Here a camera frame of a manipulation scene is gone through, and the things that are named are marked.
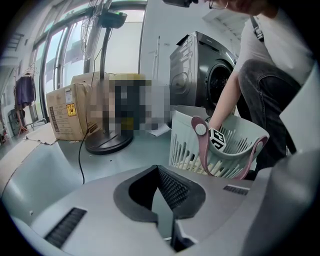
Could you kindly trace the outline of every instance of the dark pants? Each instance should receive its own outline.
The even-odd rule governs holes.
[[[247,60],[239,72],[242,96],[239,114],[264,128],[270,135],[256,159],[256,170],[273,167],[294,144],[280,120],[280,113],[295,97],[300,85],[281,69],[260,60]]]

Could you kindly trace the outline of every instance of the hanging clothes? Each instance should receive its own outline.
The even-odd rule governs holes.
[[[16,81],[15,86],[15,109],[22,110],[30,106],[36,99],[36,87],[32,76],[22,76]]]

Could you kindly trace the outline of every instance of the glasses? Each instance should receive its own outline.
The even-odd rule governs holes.
[[[224,3],[224,2],[225,2],[224,0],[210,0],[209,8],[210,9],[217,9],[217,10],[226,9],[229,1],[226,1],[226,3]]]

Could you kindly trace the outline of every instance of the laundry basket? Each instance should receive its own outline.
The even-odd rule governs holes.
[[[208,119],[202,107],[174,108],[169,165],[199,174],[243,179],[267,143],[269,134],[250,121],[230,115],[219,130],[226,142],[225,149],[219,151],[209,140],[205,122]]]

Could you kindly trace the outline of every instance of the white plastic basket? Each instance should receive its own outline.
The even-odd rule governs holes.
[[[194,116],[203,120],[209,118],[202,107],[174,108],[169,165],[205,175],[207,168],[209,174],[216,177],[242,179],[244,177],[242,170],[248,165],[250,167],[252,160],[266,144],[269,134],[250,121],[230,115],[220,128],[220,132],[225,136],[225,149],[221,152],[209,141],[207,167],[203,168],[201,161],[204,158],[199,155],[198,135],[191,124]]]

